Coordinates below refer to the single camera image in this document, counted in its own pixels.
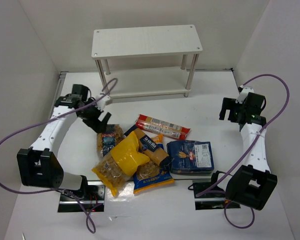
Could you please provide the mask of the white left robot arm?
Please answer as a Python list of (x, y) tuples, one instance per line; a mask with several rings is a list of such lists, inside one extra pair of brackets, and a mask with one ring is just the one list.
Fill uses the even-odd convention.
[(97, 97), (89, 97), (89, 92), (87, 86), (74, 84), (71, 93), (56, 100), (50, 122), (38, 139), (29, 148), (18, 151), (17, 163), (24, 186), (62, 190), (78, 199), (89, 194), (86, 176), (65, 172), (57, 159), (65, 135), (78, 118), (95, 133), (106, 130), (111, 114), (107, 113), (102, 120), (99, 117), (110, 103), (110, 96), (102, 91)]

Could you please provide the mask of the yellow macaroni pasta bag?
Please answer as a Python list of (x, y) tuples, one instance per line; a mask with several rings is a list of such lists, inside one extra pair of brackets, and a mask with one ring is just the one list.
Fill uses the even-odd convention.
[(110, 150), (92, 171), (116, 197), (126, 182), (136, 173), (139, 166), (150, 158), (139, 152), (139, 141), (135, 132), (130, 133), (117, 146)]

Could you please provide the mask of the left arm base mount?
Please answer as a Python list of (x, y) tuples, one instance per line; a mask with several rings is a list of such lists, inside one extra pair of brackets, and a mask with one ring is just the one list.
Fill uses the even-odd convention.
[[(104, 212), (105, 185), (100, 181), (88, 181), (89, 192), (80, 203), (84, 209), (92, 212)], [(77, 201), (67, 195), (61, 194), (58, 203), (58, 213), (79, 213), (82, 212)]]

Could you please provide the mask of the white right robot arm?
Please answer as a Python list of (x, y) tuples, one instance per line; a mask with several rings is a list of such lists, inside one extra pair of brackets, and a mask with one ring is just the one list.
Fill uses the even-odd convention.
[(267, 130), (264, 126), (267, 120), (261, 116), (265, 105), (263, 95), (246, 87), (240, 90), (237, 98), (224, 98), (219, 114), (219, 119), (223, 120), (226, 111), (229, 111), (228, 120), (239, 124), (246, 156), (237, 171), (217, 187), (225, 191), (226, 199), (259, 211), (264, 208), (278, 182), (266, 157)]

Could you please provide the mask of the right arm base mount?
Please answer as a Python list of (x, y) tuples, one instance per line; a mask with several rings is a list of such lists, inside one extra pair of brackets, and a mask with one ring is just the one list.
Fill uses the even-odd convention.
[(196, 194), (205, 191), (208, 187), (210, 187), (214, 181), (217, 180), (216, 173), (221, 174), (223, 172), (216, 171), (212, 174), (210, 179), (202, 179), (202, 180), (194, 180), (191, 185), (188, 186), (188, 190), (194, 193), (194, 202), (196, 210), (221, 210), (224, 209), (226, 204), (229, 203), (228, 200), (225, 200), (224, 194), (220, 193), (224, 190), (220, 187), (214, 187), (212, 191), (200, 197), (197, 197)]

